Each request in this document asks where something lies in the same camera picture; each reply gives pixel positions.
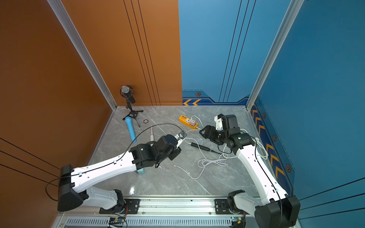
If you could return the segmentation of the black electric toothbrush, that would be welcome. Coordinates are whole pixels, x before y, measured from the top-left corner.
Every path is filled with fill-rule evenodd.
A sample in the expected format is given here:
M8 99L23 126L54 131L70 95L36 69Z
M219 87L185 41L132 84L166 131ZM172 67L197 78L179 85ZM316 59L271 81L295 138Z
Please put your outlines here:
M221 154L221 153L219 153L219 152L214 151L213 149L211 149L211 148L209 148L209 147L205 147L205 146L203 146L203 145L199 145L199 144L194 143L194 142L191 142L191 143L190 143L190 145L191 145L192 147L198 148L198 149L200 149L200 150L204 150L204 151L212 152L212 153L215 153L215 154Z

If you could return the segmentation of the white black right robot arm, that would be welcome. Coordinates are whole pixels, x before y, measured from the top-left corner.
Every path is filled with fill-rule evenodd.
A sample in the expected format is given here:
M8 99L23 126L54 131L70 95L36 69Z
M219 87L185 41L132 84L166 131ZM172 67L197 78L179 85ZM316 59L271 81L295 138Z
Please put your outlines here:
M259 193L258 199L243 190L229 193L229 210L252 215L260 228L294 227L300 202L296 196L288 195L264 164L256 138L240 129L235 115L218 115L214 120L216 125L205 126L200 135L216 145L226 144L243 163Z

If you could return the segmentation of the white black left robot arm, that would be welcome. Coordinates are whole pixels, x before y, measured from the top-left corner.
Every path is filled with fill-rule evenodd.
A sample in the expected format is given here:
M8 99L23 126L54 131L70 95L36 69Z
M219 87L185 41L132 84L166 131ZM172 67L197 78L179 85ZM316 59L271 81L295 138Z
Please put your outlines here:
M143 168L158 168L165 160L173 160L180 152L186 137L181 132L176 136L165 135L156 142L141 143L124 154L99 163L74 168L61 168L58 190L58 211L65 212L82 207L99 207L111 213L120 212L124 205L120 190L107 191L95 185L115 176Z

